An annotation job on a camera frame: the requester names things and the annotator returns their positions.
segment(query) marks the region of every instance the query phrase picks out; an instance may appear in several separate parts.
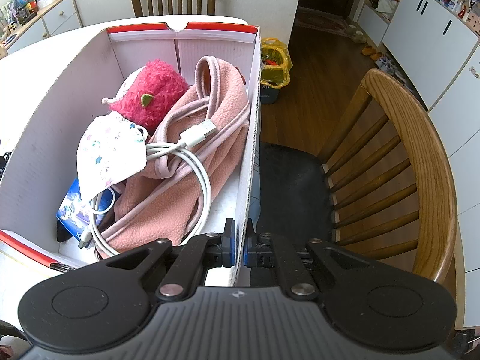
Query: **trash bin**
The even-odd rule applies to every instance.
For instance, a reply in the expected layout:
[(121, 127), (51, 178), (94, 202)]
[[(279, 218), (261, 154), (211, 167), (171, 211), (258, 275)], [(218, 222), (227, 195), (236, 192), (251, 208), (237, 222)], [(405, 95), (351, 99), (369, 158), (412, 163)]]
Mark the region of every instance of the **trash bin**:
[(262, 62), (260, 102), (273, 104), (280, 88), (290, 82), (292, 60), (287, 45), (276, 38), (262, 39)]

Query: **rug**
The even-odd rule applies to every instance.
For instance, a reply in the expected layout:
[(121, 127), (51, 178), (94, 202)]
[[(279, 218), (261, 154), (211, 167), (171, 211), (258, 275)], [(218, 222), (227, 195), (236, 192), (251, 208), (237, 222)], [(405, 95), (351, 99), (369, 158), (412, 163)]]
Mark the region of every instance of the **rug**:
[(348, 27), (347, 22), (340, 16), (327, 12), (298, 7), (294, 25), (350, 38), (350, 36), (345, 33), (345, 29)]

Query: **pink fleece blanket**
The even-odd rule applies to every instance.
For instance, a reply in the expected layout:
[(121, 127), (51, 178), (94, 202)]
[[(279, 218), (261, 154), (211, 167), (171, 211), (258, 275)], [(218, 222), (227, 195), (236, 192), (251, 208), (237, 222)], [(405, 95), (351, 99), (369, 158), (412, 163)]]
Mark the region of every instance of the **pink fleece blanket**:
[[(171, 108), (149, 142), (176, 143), (187, 128), (212, 120), (217, 133), (191, 150), (207, 171), (214, 199), (242, 158), (249, 114), (237, 69), (205, 56), (197, 64), (195, 85)], [(201, 188), (190, 166), (179, 157), (163, 156), (127, 180), (125, 193), (115, 203), (116, 223), (102, 235), (120, 252), (157, 238), (178, 245), (202, 206)]]

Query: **blue package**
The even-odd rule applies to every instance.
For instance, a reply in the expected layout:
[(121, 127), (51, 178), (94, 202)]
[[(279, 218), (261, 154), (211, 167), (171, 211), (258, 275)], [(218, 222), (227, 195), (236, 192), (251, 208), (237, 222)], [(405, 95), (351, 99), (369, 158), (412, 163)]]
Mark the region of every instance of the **blue package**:
[[(111, 191), (106, 190), (102, 195), (98, 210), (106, 210), (112, 203), (112, 198), (113, 196)], [(57, 218), (68, 230), (68, 232), (72, 234), (78, 241), (80, 241), (80, 236), (82, 235), (83, 230), (90, 223), (89, 207), (90, 202), (82, 201), (80, 185), (78, 184), (78, 179), (76, 178), (57, 211)], [(100, 225), (104, 217), (104, 214), (97, 215), (97, 226)]]

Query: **white face mask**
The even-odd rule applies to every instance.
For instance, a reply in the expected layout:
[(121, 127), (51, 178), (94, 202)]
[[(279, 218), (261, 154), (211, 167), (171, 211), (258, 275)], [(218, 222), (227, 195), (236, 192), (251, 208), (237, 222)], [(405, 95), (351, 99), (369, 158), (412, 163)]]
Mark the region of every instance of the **white face mask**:
[(116, 111), (96, 117), (77, 150), (82, 200), (88, 202), (109, 186), (143, 170), (147, 164), (146, 139), (143, 127)]

